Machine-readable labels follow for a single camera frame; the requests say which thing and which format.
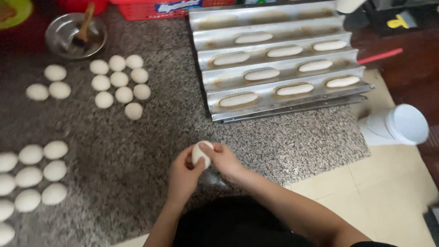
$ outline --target person's right hand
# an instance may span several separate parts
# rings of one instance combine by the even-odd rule
[[[212,160],[212,166],[218,169],[227,181],[235,183],[235,178],[248,171],[248,169],[238,161],[229,147],[217,142],[212,144],[213,149],[205,143],[200,143],[199,147]]]

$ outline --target stainless steel bowl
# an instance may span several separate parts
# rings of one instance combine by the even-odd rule
[[[46,30],[46,44],[50,51],[64,58],[81,59],[93,56],[101,50],[107,41],[107,30],[104,23],[96,17],[88,27],[88,48],[84,49],[72,44],[72,39],[79,32],[83,19],[83,13],[70,13],[53,20]]]

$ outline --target granite countertop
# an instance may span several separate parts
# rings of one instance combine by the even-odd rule
[[[0,151],[64,140],[68,197],[7,220],[16,229],[9,246],[109,246],[152,227],[167,194],[167,168],[184,148],[200,140],[221,142],[248,168],[281,185],[296,182],[370,155],[348,106],[221,125],[205,117],[184,18],[126,22],[111,6],[101,17],[108,47],[100,58],[140,54],[150,73],[151,97],[144,115],[130,121],[118,102],[94,104],[90,61],[66,62],[50,54],[4,59],[0,68]],[[64,100],[26,98],[32,83],[50,83],[44,68],[66,67],[72,87]],[[48,160],[37,166],[44,168]],[[12,174],[23,168],[19,164]],[[42,191],[48,182],[37,186]],[[20,189],[8,196],[14,200]],[[208,169],[190,200],[195,207],[241,192],[218,183]]]

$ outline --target dough ball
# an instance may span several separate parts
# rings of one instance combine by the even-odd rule
[[[57,99],[64,99],[70,95],[70,86],[62,81],[54,82],[49,86],[49,94]]]
[[[96,91],[108,90],[111,86],[110,79],[104,75],[97,75],[91,80],[91,86]]]
[[[42,84],[32,84],[26,88],[26,96],[32,100],[44,101],[49,97],[49,91]]]
[[[131,120],[138,120],[142,116],[143,107],[139,103],[129,103],[125,107],[125,115]]]
[[[60,183],[49,185],[41,194],[41,201],[46,205],[59,204],[67,196],[67,188]]]
[[[145,83],[149,78],[149,74],[148,71],[141,68],[133,69],[131,71],[131,78],[137,83]]]
[[[52,64],[44,70],[44,76],[50,81],[60,81],[65,78],[67,71],[63,66]]]
[[[15,187],[14,177],[9,174],[0,174],[0,196],[9,195]]]
[[[63,157],[67,151],[67,144],[63,141],[51,141],[43,149],[44,156],[50,160]]]
[[[145,100],[151,95],[151,89],[149,89],[148,85],[145,84],[139,84],[134,86],[133,92],[134,96],[139,100]]]
[[[115,97],[120,103],[130,103],[133,100],[133,91],[128,87],[120,87],[116,90]]]
[[[115,87],[124,87],[128,84],[128,76],[124,72],[114,72],[110,76],[111,84]]]
[[[14,212],[14,204],[10,200],[0,200],[0,222],[4,222]]]
[[[112,71],[122,71],[126,67],[125,58],[114,55],[110,58],[110,61],[108,61],[108,65],[110,65]]]
[[[15,183],[22,188],[36,186],[43,179],[43,173],[36,167],[26,167],[15,176]]]
[[[18,212],[26,213],[36,209],[41,201],[41,195],[34,189],[23,190],[15,199],[15,208]]]
[[[18,156],[13,152],[0,153],[0,172],[12,170],[18,162]]]
[[[109,70],[110,68],[108,67],[107,62],[104,60],[96,59],[90,63],[90,71],[93,74],[105,75]]]
[[[34,165],[42,158],[43,148],[36,144],[27,145],[18,154],[18,160],[25,165]]]
[[[15,237],[15,230],[6,223],[0,223],[0,246],[7,245]]]
[[[131,55],[126,58],[126,66],[130,69],[137,69],[143,67],[143,59],[139,55]]]
[[[114,102],[113,95],[111,95],[107,91],[100,92],[94,98],[94,102],[99,108],[106,109],[113,104]]]
[[[50,162],[43,170],[44,177],[51,182],[61,180],[66,173],[67,167],[62,160],[54,160]]]

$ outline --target white plastic container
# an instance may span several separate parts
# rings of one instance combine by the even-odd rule
[[[407,104],[383,109],[361,119],[358,124],[370,146],[417,145],[428,138],[427,120],[418,109]]]

